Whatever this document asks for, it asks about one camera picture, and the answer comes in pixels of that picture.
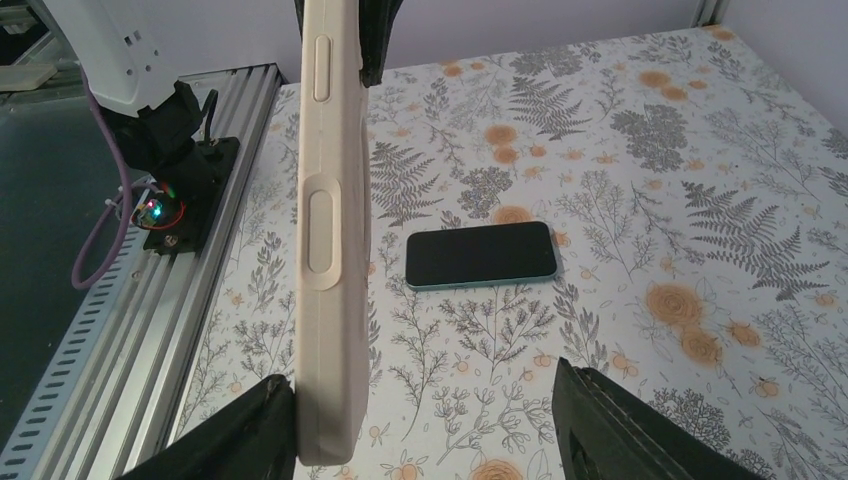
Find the black phone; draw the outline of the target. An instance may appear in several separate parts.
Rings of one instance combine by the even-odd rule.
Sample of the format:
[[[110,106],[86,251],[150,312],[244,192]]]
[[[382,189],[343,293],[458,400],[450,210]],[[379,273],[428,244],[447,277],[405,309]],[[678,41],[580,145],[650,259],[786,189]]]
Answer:
[[[552,230],[541,221],[416,232],[406,244],[414,290],[545,281],[560,270]]]

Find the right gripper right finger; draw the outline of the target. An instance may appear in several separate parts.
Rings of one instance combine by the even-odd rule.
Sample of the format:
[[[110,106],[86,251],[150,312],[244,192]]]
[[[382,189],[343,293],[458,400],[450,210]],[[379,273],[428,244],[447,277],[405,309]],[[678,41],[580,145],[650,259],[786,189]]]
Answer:
[[[758,479],[593,368],[558,360],[553,421],[567,479]]]

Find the phone with pink case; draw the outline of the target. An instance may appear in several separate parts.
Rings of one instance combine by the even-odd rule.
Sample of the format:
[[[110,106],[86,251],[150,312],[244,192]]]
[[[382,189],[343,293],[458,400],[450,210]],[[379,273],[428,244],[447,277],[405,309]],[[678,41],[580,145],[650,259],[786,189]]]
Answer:
[[[367,91],[358,24],[355,1],[304,6],[295,393],[306,466],[352,458],[369,395]]]

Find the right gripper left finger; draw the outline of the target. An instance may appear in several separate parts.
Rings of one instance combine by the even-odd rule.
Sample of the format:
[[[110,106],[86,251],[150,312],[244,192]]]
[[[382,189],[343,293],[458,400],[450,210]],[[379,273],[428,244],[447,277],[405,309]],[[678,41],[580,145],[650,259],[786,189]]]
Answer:
[[[289,480],[297,455],[294,415],[290,382],[270,375],[122,478]]]

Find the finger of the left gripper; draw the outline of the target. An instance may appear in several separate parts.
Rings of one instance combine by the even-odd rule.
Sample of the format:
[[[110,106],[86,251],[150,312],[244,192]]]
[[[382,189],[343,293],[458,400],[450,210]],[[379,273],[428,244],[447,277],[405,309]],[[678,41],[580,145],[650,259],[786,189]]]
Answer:
[[[402,3],[403,0],[359,1],[359,40],[363,63],[360,80],[365,88],[382,82],[392,27]]]

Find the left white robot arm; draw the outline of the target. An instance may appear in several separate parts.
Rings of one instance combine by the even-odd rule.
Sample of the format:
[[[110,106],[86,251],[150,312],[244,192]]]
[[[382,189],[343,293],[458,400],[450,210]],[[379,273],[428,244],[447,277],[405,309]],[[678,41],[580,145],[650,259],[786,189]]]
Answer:
[[[192,135],[200,107],[140,1],[50,1],[81,63],[95,111],[124,161],[181,192],[214,181]],[[298,175],[342,178],[364,163],[367,90],[382,80],[396,1],[298,1]]]

